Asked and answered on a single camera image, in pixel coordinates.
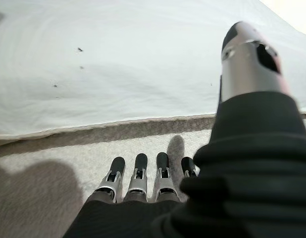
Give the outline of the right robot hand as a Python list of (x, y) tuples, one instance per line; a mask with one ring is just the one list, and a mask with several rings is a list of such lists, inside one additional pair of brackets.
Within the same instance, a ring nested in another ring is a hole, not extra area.
[(240, 21), (224, 38), (221, 62), (209, 143), (181, 162), (187, 201), (161, 152), (154, 202), (147, 201), (145, 154), (119, 202), (125, 162), (117, 157), (67, 238), (306, 238), (306, 128), (279, 56)]

